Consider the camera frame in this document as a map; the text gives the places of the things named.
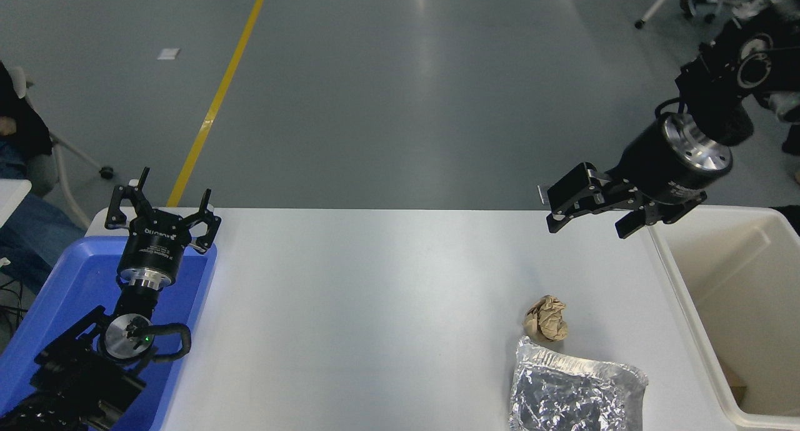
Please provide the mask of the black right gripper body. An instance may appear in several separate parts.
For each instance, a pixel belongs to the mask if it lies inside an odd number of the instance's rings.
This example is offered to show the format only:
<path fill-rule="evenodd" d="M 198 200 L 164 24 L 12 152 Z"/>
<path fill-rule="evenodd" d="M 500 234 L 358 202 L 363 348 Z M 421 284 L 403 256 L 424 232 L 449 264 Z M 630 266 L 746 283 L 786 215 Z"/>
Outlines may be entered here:
<path fill-rule="evenodd" d="M 709 185 L 709 172 L 686 155 L 685 118 L 660 115 L 623 150 L 615 167 L 617 175 L 660 204 L 685 203 Z"/>

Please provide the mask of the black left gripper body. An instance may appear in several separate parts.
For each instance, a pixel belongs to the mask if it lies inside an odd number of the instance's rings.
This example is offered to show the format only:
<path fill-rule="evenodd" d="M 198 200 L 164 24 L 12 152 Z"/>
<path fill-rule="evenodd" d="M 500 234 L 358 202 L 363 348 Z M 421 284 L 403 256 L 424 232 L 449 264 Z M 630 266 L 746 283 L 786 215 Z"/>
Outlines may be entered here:
<path fill-rule="evenodd" d="M 150 218 L 139 215 L 129 223 L 129 239 L 123 250 L 118 275 L 132 277 L 149 270 L 162 277 L 177 277 L 184 250 L 188 246 L 188 228 L 183 217 L 154 210 Z"/>

